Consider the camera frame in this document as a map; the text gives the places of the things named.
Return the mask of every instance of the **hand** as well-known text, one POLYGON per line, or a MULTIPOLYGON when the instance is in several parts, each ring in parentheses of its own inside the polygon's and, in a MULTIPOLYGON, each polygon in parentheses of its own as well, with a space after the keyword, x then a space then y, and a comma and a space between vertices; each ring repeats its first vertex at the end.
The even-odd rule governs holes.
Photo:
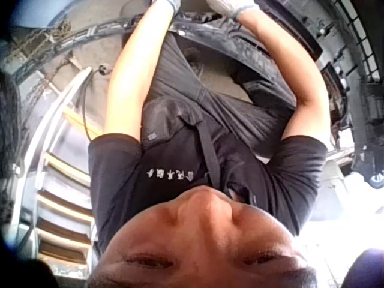
POLYGON ((207 0, 207 3, 217 13, 233 19, 236 19, 245 9, 260 9, 254 0, 207 0))
POLYGON ((159 1, 167 1, 173 7, 173 10, 174 10, 173 15, 175 15, 179 11, 181 0, 159 0, 159 1))

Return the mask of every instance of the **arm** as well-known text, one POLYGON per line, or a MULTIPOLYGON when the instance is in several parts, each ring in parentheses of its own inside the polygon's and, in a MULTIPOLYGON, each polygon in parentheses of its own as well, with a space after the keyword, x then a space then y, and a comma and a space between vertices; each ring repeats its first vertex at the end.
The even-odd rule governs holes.
POLYGON ((142 108, 175 10, 157 0, 132 33, 113 69, 104 134, 122 133, 140 141, 142 108))
POLYGON ((283 139, 305 135, 329 141, 331 120, 323 77, 307 51, 258 8, 244 10, 238 20, 265 45, 296 95, 297 107, 283 139))

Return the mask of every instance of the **eye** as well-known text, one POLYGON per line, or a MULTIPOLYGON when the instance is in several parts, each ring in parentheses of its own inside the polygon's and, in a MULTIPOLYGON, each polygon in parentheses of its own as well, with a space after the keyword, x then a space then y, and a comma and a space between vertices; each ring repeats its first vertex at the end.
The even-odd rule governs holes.
POLYGON ((264 264, 272 260, 278 259, 280 256, 274 253, 266 252, 253 257, 248 257, 244 259, 244 264, 253 265, 253 264, 264 264))
POLYGON ((148 269, 167 269, 173 266, 173 262, 158 256, 139 255, 131 257, 127 260, 128 263, 139 265, 148 269))

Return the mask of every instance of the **black t-shirt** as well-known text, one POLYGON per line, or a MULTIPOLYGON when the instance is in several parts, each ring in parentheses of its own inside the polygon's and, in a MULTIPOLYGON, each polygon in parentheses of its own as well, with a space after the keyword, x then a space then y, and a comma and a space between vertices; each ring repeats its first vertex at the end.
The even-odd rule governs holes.
MULTIPOLYGON (((265 165, 229 132, 216 131, 211 139, 223 191, 232 189, 298 235, 315 203, 326 146, 311 137, 293 136, 281 141, 265 165)), ((89 146, 89 171, 102 251, 139 212, 195 186, 211 185, 198 132, 188 126, 145 152, 130 136, 100 136, 89 146)))

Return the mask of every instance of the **metal grille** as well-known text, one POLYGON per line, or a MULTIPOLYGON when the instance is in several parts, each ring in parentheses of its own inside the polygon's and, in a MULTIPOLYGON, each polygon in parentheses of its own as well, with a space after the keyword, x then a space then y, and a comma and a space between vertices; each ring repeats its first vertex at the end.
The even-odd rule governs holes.
POLYGON ((346 20, 348 28, 353 32, 356 45, 359 47, 362 56, 368 81, 380 81, 381 75, 378 69, 377 59, 353 4, 350 0, 336 0, 334 5, 346 20))

